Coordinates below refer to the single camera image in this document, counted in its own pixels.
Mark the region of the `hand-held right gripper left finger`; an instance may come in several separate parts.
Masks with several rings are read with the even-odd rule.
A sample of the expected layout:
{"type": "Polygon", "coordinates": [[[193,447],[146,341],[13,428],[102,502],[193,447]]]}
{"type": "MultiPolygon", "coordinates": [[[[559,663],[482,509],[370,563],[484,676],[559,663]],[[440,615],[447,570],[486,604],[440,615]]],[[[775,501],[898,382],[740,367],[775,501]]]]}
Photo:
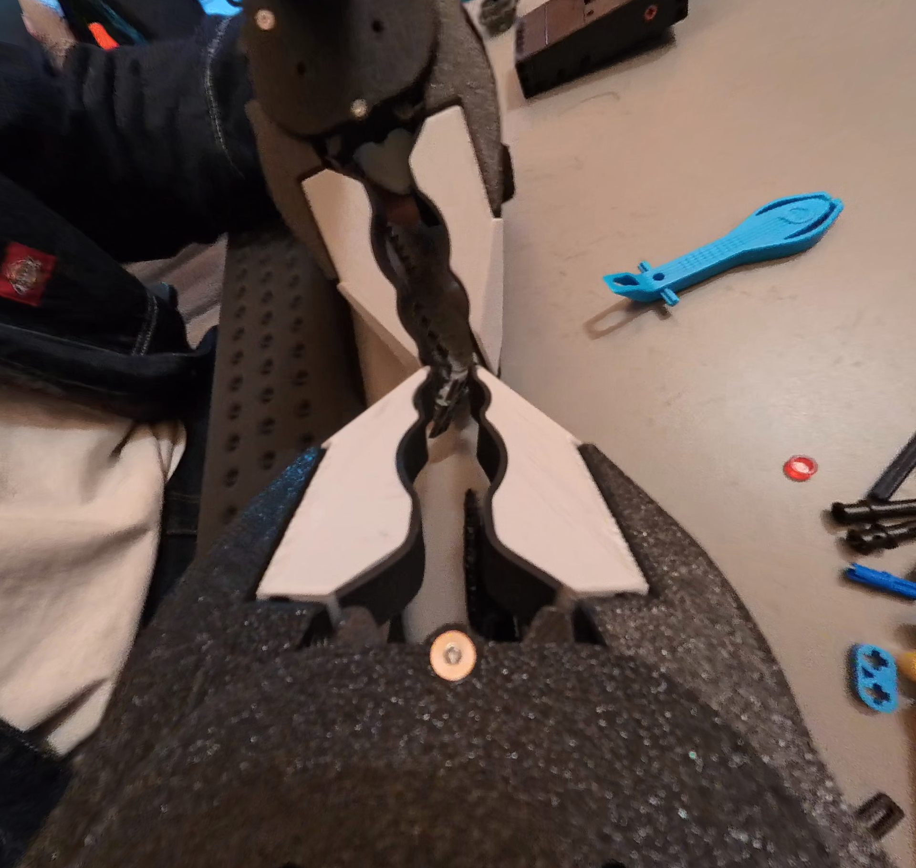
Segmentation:
{"type": "Polygon", "coordinates": [[[424,577],[414,482],[428,453],[421,368],[323,443],[258,599],[405,607],[424,577]]]}

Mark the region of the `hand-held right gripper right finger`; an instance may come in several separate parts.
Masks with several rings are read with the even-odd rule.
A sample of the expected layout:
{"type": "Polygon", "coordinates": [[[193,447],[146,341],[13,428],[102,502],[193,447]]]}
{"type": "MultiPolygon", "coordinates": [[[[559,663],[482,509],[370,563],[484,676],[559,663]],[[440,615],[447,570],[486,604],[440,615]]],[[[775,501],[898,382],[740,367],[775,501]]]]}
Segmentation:
{"type": "Polygon", "coordinates": [[[468,384],[488,482],[480,521],[489,595],[501,607],[645,595],[583,444],[488,370],[476,368],[468,384]]]}

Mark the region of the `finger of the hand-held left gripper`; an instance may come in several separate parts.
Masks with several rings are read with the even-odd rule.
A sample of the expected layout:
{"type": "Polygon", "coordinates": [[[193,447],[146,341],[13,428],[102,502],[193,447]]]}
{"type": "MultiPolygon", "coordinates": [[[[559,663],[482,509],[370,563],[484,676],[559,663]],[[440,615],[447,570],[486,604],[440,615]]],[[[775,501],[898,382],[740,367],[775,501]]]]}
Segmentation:
{"type": "Polygon", "coordinates": [[[357,179],[323,169],[302,180],[302,192],[331,259],[337,288],[354,317],[407,369],[418,369],[418,347],[397,310],[395,285],[372,244],[373,210],[357,179]]]}
{"type": "Polygon", "coordinates": [[[444,220],[450,268],[467,296],[471,331],[487,370],[498,375],[504,335],[503,221],[490,209],[461,106],[450,106],[423,122],[409,166],[419,191],[444,220]]]}

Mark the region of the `grey toy track belt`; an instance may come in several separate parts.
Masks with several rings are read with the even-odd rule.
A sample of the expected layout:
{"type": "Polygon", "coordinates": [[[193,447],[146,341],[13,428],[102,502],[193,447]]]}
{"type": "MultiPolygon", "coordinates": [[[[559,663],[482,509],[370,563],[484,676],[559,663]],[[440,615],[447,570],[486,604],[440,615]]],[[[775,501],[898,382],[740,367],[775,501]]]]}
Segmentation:
{"type": "Polygon", "coordinates": [[[435,439],[452,425],[478,359],[468,297],[452,270],[443,225],[389,224],[385,248],[395,271],[397,307],[430,370],[428,434],[435,439]]]}

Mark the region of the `black motor battery block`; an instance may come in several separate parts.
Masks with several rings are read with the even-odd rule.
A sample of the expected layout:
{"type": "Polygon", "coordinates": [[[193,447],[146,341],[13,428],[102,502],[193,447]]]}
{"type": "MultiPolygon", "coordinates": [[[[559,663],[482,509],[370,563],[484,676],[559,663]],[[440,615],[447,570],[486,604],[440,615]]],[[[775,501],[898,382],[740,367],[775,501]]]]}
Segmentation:
{"type": "Polygon", "coordinates": [[[686,20],[690,0],[547,0],[521,16],[514,66],[533,99],[646,52],[686,20]]]}

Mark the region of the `pile of blue yellow bricks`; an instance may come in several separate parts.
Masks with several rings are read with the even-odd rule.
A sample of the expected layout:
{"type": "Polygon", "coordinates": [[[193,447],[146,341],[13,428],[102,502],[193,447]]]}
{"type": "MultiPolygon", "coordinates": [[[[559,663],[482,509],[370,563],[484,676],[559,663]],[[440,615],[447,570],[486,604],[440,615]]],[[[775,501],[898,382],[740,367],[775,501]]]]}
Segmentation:
{"type": "MultiPolygon", "coordinates": [[[[858,556],[869,556],[914,544],[915,501],[897,492],[915,470],[915,438],[910,437],[864,498],[834,502],[830,518],[846,528],[844,544],[858,556]]],[[[898,599],[914,600],[914,580],[861,562],[849,563],[843,576],[860,587],[898,599]]],[[[866,708],[891,714],[899,705],[898,668],[893,656],[876,645],[853,645],[849,654],[853,695],[866,708]]]]}

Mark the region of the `person's left forearm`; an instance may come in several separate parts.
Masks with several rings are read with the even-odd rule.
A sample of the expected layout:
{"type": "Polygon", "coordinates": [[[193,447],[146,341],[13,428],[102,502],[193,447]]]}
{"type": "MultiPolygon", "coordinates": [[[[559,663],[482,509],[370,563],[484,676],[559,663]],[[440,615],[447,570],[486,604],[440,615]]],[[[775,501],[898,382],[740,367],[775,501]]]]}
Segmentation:
{"type": "Polygon", "coordinates": [[[35,40],[2,43],[1,167],[121,262],[280,219],[246,114],[243,17],[108,51],[77,43],[59,68],[35,40]]]}

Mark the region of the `black dimpled pad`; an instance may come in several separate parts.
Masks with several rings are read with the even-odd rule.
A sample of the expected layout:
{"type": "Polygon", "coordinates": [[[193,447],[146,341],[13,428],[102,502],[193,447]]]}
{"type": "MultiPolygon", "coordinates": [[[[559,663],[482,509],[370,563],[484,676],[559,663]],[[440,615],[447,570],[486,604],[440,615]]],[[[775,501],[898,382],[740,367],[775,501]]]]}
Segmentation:
{"type": "Polygon", "coordinates": [[[283,224],[228,239],[197,555],[365,408],[349,306],[283,224]]]}

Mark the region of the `blue brick separator tool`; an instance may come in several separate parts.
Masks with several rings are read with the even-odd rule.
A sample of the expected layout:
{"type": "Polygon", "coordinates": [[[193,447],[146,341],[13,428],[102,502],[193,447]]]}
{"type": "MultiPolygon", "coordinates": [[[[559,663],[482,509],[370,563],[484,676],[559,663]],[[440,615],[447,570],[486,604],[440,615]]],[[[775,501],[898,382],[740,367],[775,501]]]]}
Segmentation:
{"type": "Polygon", "coordinates": [[[694,251],[635,272],[605,275],[604,284],[635,303],[679,303],[680,292],[747,265],[795,257],[816,245],[838,220],[843,201],[826,192],[767,203],[725,236],[694,251]]]}

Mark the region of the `person's denim jacket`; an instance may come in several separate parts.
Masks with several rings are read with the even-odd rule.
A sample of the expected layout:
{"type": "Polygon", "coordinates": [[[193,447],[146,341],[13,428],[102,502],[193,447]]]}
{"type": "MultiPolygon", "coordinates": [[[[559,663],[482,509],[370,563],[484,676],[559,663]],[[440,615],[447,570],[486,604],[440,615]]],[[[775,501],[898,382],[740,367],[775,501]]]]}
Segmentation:
{"type": "Polygon", "coordinates": [[[217,343],[189,344],[177,296],[148,286],[6,176],[1,184],[2,382],[187,434],[166,487],[141,623],[194,557],[217,343]]]}

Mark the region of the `pile of red black bricks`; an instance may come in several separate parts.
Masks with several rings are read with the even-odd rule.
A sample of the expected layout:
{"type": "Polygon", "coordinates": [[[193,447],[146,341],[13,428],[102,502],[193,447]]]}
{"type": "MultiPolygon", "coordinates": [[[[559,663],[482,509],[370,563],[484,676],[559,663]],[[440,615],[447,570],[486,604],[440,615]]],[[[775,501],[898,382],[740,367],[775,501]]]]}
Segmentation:
{"type": "Polygon", "coordinates": [[[876,792],[855,810],[854,816],[873,839],[883,840],[899,827],[906,814],[890,795],[876,792]]]}

